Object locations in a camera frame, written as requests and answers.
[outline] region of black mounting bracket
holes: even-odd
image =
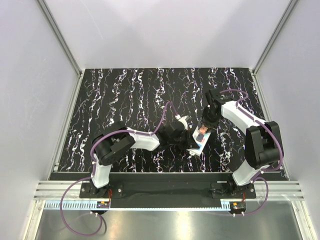
[[[211,194],[213,199],[242,199],[244,193],[246,199],[255,199],[257,197],[255,186],[252,183],[244,186],[237,186],[232,192],[228,191],[227,182],[211,183]]]
[[[117,182],[108,184],[101,188],[96,188],[93,182],[83,182],[80,188],[79,198],[81,199],[107,199],[109,198],[108,190],[112,192],[112,199],[121,199],[124,192],[124,184]]]

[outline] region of metal floor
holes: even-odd
[[[246,212],[258,207],[248,202]],[[84,234],[94,232],[99,220],[80,210],[66,210],[71,227]],[[226,217],[209,212],[109,211],[103,215],[107,231],[93,237],[80,237],[64,227],[58,210],[44,210],[37,240],[300,240],[299,227],[290,202],[268,202],[252,216]]]

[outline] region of black mounting plate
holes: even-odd
[[[109,184],[100,189],[95,188],[91,182],[83,182],[80,188],[79,198],[81,199],[107,199],[109,198],[108,189],[112,191],[112,199],[121,199],[124,191],[124,184],[117,182]]]
[[[226,183],[232,172],[111,172],[109,180],[111,185],[123,184],[122,198],[114,198],[111,208],[209,208],[220,207],[221,202],[218,198],[212,198],[212,193],[208,190],[217,183]],[[51,181],[77,181],[89,177],[89,172],[53,172],[50,176]],[[286,181],[286,175],[280,172],[265,172],[263,177],[267,181]],[[158,189],[168,189],[169,184],[182,184],[182,187],[190,195],[169,197],[167,192],[159,192]],[[112,189],[113,197],[117,192]],[[156,195],[142,194],[146,190],[154,191]]]
[[[221,189],[226,189],[225,187],[226,185],[227,185],[227,182],[211,183],[211,189],[217,189],[221,191]],[[244,197],[244,193],[245,193],[246,199],[255,199],[257,197],[255,186],[252,183],[250,183],[249,185],[246,185],[246,186],[238,186],[237,190],[235,190],[232,194],[229,194],[227,192],[218,193],[218,192],[212,191],[212,198],[213,199],[242,199]]]

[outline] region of black marble-patterned table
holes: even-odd
[[[85,70],[58,172],[90,172],[92,137],[115,121],[124,121],[136,130],[153,131],[167,101],[181,116],[189,115],[195,127],[207,104],[205,92],[212,88],[246,91],[249,99],[242,105],[264,118],[248,68]],[[171,120],[173,111],[168,109],[164,123]],[[174,146],[159,152],[130,149],[111,171],[233,172],[244,159],[244,135],[223,119],[200,157]]]

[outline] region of metal base plate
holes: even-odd
[[[217,190],[225,189],[226,184],[227,183],[225,182],[211,183],[211,189],[217,189]],[[255,199],[257,197],[255,186],[252,183],[250,183],[248,186],[239,186],[238,189],[233,192],[233,194],[228,194],[227,192],[224,192],[224,193],[212,192],[212,198],[213,199],[242,199],[244,197],[244,193],[245,193],[246,199]]]

